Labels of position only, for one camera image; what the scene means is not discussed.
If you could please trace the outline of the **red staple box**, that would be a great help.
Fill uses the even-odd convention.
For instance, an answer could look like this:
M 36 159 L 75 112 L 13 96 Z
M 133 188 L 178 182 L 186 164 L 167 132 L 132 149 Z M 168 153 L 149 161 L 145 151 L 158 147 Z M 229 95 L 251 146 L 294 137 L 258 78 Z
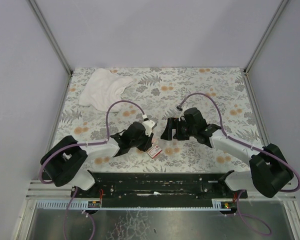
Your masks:
M 158 146 L 155 145 L 153 146 L 148 152 L 147 154 L 154 159 L 157 155 L 159 155 L 162 152 L 162 149 Z

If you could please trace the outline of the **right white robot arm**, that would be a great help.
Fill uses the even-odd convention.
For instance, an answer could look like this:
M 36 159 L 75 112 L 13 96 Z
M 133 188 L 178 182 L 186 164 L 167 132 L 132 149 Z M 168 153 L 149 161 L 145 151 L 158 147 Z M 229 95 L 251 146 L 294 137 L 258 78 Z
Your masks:
M 195 107 L 187 109 L 180 118 L 169 117 L 160 136 L 165 141 L 186 141 L 191 137 L 198 143 L 224 151 L 249 166 L 248 171 L 232 170 L 223 176 L 223 182 L 232 191 L 258 191 L 263 196 L 272 198 L 294 177 L 276 145 L 254 147 L 244 140 L 233 141 L 223 133 L 220 126 L 208 124 Z

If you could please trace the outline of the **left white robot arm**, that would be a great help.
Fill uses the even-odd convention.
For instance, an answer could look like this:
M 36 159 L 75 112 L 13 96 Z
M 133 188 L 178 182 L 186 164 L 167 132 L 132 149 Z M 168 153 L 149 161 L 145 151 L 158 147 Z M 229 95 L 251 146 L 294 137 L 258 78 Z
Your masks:
M 131 148 L 146 152 L 152 146 L 153 120 L 133 122 L 127 129 L 113 134 L 107 141 L 78 143 L 73 136 L 64 137 L 40 160 L 40 171 L 46 172 L 50 181 L 43 180 L 43 184 L 53 183 L 56 187 L 71 185 L 87 191 L 96 184 L 93 175 L 81 169 L 90 160 L 103 157 L 118 157 L 127 154 Z

